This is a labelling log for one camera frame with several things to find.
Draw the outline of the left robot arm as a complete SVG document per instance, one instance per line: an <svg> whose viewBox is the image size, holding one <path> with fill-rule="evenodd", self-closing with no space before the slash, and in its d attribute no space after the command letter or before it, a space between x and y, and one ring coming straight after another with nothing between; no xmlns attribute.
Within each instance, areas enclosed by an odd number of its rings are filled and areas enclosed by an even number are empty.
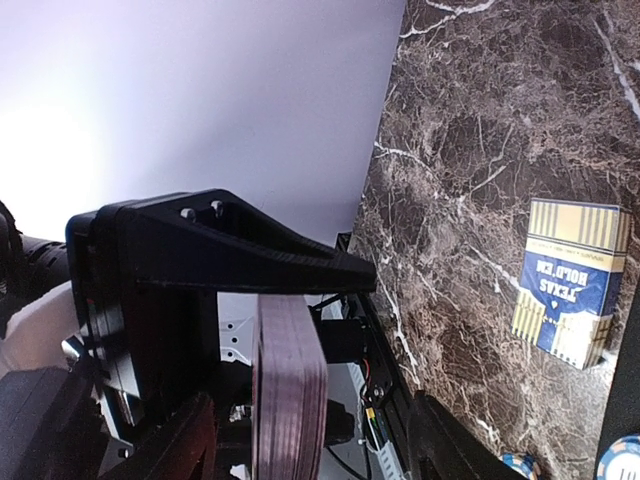
<svg viewBox="0 0 640 480"><path fill-rule="evenodd" d="M225 190L72 217L64 243L1 219L5 479L314 479L353 417L354 352L306 297L370 292L372 263Z"/></svg>

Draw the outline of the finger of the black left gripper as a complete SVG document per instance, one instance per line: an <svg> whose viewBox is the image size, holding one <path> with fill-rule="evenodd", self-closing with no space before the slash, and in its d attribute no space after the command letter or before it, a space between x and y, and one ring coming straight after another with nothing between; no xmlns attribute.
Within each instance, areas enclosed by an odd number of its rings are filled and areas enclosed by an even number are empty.
<svg viewBox="0 0 640 480"><path fill-rule="evenodd" d="M371 262L300 235L223 189L105 206L97 249L137 285L261 294L376 286Z"/></svg>

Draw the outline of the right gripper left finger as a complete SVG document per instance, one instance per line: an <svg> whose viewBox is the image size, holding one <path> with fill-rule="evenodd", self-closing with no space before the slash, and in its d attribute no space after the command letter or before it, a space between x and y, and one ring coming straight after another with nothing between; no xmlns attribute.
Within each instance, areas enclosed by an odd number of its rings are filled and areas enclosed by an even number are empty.
<svg viewBox="0 0 640 480"><path fill-rule="evenodd" d="M127 459L102 479L213 479L216 414L210 395L199 392Z"/></svg>

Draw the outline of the blue white chip stack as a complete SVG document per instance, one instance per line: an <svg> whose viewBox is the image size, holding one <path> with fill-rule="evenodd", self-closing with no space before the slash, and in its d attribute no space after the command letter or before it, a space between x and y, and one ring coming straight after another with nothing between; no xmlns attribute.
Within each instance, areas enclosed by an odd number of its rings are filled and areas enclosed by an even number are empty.
<svg viewBox="0 0 640 480"><path fill-rule="evenodd" d="M538 462L528 453L505 452L500 455L501 461L528 480L540 480L542 472Z"/></svg>

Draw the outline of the red-backed card deck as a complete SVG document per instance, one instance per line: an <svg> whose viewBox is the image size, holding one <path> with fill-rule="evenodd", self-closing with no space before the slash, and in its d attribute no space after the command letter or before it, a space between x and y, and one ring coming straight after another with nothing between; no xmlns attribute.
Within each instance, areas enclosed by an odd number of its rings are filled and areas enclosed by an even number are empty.
<svg viewBox="0 0 640 480"><path fill-rule="evenodd" d="M252 477L316 479L328 368L304 297L258 297L253 354Z"/></svg>

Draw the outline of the blue chip mat edge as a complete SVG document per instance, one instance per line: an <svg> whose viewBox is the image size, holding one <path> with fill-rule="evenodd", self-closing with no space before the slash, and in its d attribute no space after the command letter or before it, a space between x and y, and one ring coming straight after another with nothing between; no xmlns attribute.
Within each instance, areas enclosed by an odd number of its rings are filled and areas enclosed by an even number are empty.
<svg viewBox="0 0 640 480"><path fill-rule="evenodd" d="M639 480L639 435L632 434L614 441L600 458L597 480Z"/></svg>

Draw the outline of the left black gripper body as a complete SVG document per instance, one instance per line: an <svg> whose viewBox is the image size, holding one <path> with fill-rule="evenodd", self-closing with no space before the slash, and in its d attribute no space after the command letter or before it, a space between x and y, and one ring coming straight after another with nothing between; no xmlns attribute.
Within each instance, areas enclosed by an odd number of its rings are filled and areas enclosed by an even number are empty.
<svg viewBox="0 0 640 480"><path fill-rule="evenodd" d="M164 423L220 361L217 297L187 275L189 235L176 213L132 204L67 223L74 300L112 430Z"/></svg>

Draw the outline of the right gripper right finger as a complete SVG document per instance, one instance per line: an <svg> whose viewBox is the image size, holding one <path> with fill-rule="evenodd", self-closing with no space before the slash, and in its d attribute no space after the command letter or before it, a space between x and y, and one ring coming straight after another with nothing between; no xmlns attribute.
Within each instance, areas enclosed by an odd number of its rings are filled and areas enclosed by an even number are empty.
<svg viewBox="0 0 640 480"><path fill-rule="evenodd" d="M407 423L413 479L519 480L522 475L486 449L435 397L418 391Z"/></svg>

